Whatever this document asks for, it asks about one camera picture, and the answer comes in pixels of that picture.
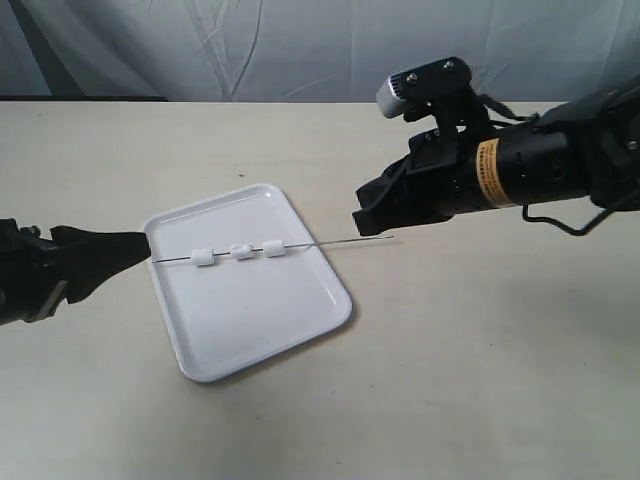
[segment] white tray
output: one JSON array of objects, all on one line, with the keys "label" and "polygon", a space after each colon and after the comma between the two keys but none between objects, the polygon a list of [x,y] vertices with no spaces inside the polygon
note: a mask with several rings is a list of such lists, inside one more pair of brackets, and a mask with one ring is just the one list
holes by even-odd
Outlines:
[{"label": "white tray", "polygon": [[[253,185],[161,213],[144,226],[152,259],[234,243],[313,242],[281,190]],[[151,276],[182,372],[209,382],[344,323],[351,299],[318,247],[210,267],[153,264]]]}]

